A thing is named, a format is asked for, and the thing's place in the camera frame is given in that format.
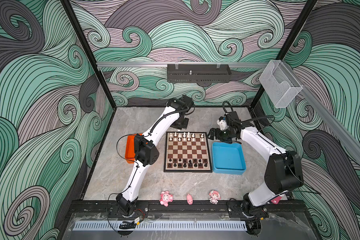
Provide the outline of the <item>clear plastic wall holder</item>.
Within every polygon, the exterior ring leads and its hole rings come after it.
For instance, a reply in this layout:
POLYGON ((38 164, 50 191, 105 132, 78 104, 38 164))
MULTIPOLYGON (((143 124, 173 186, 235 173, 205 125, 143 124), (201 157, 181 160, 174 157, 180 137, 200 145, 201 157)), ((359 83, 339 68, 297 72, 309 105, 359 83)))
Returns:
POLYGON ((301 81, 292 67, 272 60, 260 76, 260 83, 275 108, 286 108, 303 89, 301 81))

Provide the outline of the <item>white rabbit pink figure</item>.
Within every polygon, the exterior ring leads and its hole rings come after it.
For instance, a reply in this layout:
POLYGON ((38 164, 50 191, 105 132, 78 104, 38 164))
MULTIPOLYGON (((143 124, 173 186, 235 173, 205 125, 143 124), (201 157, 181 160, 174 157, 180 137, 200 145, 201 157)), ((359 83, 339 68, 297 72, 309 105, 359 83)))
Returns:
POLYGON ((272 199, 271 202, 273 204, 277 205, 280 202, 281 199, 282 199, 282 196, 277 196, 274 199, 272 199))

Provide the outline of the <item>aluminium rail right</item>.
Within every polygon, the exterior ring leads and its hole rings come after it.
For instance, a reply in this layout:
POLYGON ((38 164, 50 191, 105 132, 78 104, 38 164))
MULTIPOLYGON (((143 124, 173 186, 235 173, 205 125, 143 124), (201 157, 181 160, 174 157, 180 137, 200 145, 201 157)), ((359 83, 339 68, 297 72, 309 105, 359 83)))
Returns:
POLYGON ((326 86, 309 68, 297 67, 290 72, 303 88, 301 94, 360 165, 360 104, 346 97, 343 88, 326 86))

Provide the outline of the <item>black pieces on board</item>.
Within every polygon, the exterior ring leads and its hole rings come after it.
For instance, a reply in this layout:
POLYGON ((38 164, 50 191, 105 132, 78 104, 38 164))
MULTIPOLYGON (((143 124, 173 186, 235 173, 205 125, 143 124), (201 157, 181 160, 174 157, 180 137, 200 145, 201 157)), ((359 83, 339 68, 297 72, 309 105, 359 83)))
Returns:
POLYGON ((210 161, 207 159, 169 159, 166 170, 174 169, 210 169, 210 161))

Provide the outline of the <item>aluminium rail back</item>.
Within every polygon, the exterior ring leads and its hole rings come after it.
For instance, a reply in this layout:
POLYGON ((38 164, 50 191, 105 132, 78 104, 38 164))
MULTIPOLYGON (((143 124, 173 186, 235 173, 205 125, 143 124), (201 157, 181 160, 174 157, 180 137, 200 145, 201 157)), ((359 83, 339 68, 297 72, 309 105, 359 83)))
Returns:
POLYGON ((265 68, 268 63, 248 63, 248 62, 97 62, 98 68, 165 68, 168 65, 213 65, 219 68, 221 65, 228 65, 230 68, 265 68))

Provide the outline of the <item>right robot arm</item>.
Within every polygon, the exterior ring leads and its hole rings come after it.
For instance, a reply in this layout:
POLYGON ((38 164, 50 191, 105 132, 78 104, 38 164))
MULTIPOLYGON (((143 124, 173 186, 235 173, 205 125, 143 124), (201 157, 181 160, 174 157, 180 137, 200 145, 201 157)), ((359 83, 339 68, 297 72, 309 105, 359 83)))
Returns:
POLYGON ((264 213, 262 206, 276 204, 283 194, 304 185, 301 158, 295 151, 273 143, 254 125, 254 119, 242 121, 227 101, 223 102, 224 116, 217 121, 218 128, 210 129, 207 137, 213 140, 213 171, 240 175, 246 165, 241 144, 249 144, 266 162, 263 183, 243 197, 242 209, 246 215, 264 213))

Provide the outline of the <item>pink hooded doll figure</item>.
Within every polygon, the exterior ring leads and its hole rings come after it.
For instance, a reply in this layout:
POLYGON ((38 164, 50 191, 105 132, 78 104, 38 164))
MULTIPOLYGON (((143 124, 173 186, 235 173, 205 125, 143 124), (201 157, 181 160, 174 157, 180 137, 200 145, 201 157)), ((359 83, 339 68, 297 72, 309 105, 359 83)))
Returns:
POLYGON ((213 205, 217 205, 219 200, 221 199, 220 193, 216 190, 211 190, 209 196, 210 196, 210 203, 213 205))

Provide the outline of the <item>aluminium rail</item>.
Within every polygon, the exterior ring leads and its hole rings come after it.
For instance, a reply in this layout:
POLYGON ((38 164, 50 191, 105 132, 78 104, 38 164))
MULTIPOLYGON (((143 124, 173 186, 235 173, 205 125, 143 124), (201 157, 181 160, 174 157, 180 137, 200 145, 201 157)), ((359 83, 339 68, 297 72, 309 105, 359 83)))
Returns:
POLYGON ((230 68, 265 68, 268 63, 248 63, 248 62, 97 62, 98 68, 165 68, 168 65, 213 65, 219 68, 221 65, 228 65, 230 68))
POLYGON ((301 94, 360 165, 360 104, 346 97, 343 88, 326 86, 309 68, 297 67, 290 72, 303 88, 301 94))

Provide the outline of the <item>chess board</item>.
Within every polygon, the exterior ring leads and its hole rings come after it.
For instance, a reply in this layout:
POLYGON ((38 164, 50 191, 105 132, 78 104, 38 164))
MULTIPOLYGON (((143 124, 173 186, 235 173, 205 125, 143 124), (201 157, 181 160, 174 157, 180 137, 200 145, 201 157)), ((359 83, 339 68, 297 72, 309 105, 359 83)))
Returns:
POLYGON ((164 158, 164 172, 194 172, 194 173, 211 173, 212 162, 210 156, 210 149, 208 139, 204 142, 170 142, 167 139, 166 133, 166 149, 165 149, 165 158, 164 158), (207 159, 210 161, 210 169, 174 169, 166 170, 166 163, 169 159, 207 159))

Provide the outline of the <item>small pink pig figure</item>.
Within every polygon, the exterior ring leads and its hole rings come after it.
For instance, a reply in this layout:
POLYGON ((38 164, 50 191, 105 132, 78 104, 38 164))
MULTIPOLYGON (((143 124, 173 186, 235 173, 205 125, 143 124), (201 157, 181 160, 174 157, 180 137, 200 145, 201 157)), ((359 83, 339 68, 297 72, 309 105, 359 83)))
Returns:
POLYGON ((189 205, 192 205, 193 204, 193 197, 190 195, 190 194, 187 194, 187 203, 189 204, 189 205))

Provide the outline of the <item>pink plush figure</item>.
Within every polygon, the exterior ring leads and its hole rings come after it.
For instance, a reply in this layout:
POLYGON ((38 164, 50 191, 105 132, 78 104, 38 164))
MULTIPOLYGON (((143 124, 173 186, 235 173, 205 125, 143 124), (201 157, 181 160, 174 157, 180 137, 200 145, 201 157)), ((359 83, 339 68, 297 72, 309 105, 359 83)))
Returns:
POLYGON ((171 203, 173 201, 173 195, 170 194, 169 191, 163 191, 161 192, 161 199, 160 199, 160 204, 168 207, 169 203, 171 203))

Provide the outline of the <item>blue tray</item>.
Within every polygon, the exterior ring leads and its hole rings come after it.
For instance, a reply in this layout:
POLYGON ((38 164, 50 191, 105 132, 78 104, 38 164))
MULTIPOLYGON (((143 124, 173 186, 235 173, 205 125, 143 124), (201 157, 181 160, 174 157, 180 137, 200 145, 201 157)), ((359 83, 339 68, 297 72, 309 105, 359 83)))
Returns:
POLYGON ((214 142, 211 154, 214 173, 242 175, 246 171, 246 162, 241 144, 214 142))

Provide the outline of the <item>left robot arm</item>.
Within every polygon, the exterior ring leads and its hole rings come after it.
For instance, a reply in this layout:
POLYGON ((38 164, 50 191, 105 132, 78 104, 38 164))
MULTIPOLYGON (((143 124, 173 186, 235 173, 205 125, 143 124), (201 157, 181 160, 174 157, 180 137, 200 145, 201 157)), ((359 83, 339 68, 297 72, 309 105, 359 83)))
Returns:
POLYGON ((194 107, 192 98, 183 95, 167 101, 164 111, 155 123, 143 134, 134 135, 134 166, 126 187, 116 196, 119 209, 126 216, 135 211, 139 190, 147 173, 160 156, 157 145, 168 128, 185 129, 188 126, 190 109, 194 107))

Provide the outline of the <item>white pieces on board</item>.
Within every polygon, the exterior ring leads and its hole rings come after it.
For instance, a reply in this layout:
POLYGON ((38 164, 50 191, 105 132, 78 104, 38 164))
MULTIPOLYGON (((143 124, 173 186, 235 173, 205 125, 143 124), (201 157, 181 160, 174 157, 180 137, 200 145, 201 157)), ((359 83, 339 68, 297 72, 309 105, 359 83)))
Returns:
POLYGON ((200 132, 167 132, 170 142, 204 142, 206 134, 200 132))

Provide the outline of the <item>black wall tray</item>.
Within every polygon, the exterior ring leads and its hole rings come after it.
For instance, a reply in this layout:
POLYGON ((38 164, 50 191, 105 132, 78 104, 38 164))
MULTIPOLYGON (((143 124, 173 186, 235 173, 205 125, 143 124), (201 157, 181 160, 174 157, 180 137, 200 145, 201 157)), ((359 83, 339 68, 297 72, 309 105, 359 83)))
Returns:
POLYGON ((228 65, 219 68, 213 65, 175 65, 167 66, 167 80, 169 83, 228 83, 232 72, 228 65))

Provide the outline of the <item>orange tray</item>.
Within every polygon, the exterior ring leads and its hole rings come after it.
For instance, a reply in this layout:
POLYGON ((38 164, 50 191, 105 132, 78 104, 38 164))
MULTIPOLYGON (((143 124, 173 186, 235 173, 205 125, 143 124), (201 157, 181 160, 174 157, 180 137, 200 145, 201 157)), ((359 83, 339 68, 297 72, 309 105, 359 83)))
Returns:
POLYGON ((136 153, 140 150, 140 147, 135 145, 135 136, 142 136, 142 134, 129 135, 127 138, 125 159, 128 164, 134 163, 136 153))

